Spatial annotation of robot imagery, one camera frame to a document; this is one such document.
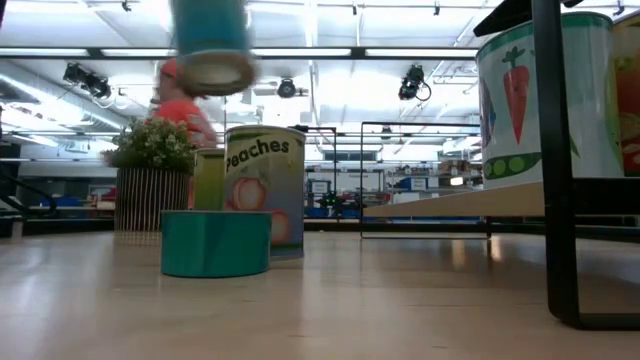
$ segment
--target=peaches can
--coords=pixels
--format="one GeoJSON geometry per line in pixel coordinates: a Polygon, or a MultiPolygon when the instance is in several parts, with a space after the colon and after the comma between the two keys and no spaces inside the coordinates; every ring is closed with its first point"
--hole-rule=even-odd
{"type": "Polygon", "coordinates": [[[271,255],[303,256],[305,134],[239,126],[225,134],[225,211],[272,214],[271,255]]]}

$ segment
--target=large vegetable can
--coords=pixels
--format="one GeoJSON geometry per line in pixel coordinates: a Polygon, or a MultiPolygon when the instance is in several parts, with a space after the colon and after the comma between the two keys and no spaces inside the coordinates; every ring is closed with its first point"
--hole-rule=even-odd
{"type": "MultiPolygon", "coordinates": [[[[562,17],[575,177],[623,176],[611,27],[595,13],[562,17]]],[[[542,181],[531,23],[491,39],[476,60],[485,188],[542,181]]]]}
{"type": "Polygon", "coordinates": [[[613,27],[624,172],[640,176],[640,12],[613,27]]]}

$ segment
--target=spotlight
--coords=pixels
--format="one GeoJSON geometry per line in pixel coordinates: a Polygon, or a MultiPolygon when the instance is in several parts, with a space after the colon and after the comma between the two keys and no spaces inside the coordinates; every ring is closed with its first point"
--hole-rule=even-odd
{"type": "Polygon", "coordinates": [[[129,0],[122,1],[122,10],[124,10],[124,12],[131,12],[131,6],[129,5],[129,0]]]}
{"type": "MultiPolygon", "coordinates": [[[[391,126],[383,126],[382,127],[382,134],[392,134],[393,131],[391,131],[391,126]]],[[[391,140],[391,136],[380,136],[380,139],[382,140],[391,140]]]]}
{"type": "Polygon", "coordinates": [[[282,79],[278,87],[278,96],[283,99],[290,99],[296,95],[296,87],[291,79],[282,79]]]}
{"type": "Polygon", "coordinates": [[[105,99],[111,96],[109,80],[81,68],[79,64],[67,65],[62,79],[73,86],[80,86],[95,98],[105,99]]]}
{"type": "Polygon", "coordinates": [[[416,98],[422,102],[431,98],[431,87],[427,85],[424,80],[424,70],[422,70],[422,66],[411,65],[411,68],[407,71],[407,75],[402,78],[402,85],[400,86],[398,97],[400,100],[411,100],[416,98]],[[418,97],[418,91],[421,87],[425,87],[429,90],[429,95],[424,99],[418,97]]]}
{"type": "Polygon", "coordinates": [[[107,79],[100,79],[99,77],[89,74],[84,84],[80,85],[80,88],[88,91],[91,96],[98,99],[106,99],[111,96],[111,87],[109,86],[107,79]]]}

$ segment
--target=wooden shelf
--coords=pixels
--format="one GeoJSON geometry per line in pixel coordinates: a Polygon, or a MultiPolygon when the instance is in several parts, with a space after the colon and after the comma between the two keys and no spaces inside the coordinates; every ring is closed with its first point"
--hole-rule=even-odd
{"type": "Polygon", "coordinates": [[[364,216],[544,216],[542,183],[368,207],[364,216]]]}

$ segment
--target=teal can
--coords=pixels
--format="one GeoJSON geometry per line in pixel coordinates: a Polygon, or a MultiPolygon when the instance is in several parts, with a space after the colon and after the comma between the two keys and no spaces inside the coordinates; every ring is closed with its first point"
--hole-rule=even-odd
{"type": "Polygon", "coordinates": [[[226,96],[253,83],[243,0],[173,0],[172,15],[186,87],[226,96]]]}
{"type": "Polygon", "coordinates": [[[162,273],[192,278],[254,275],[269,269],[271,214],[165,211],[162,273]]]}

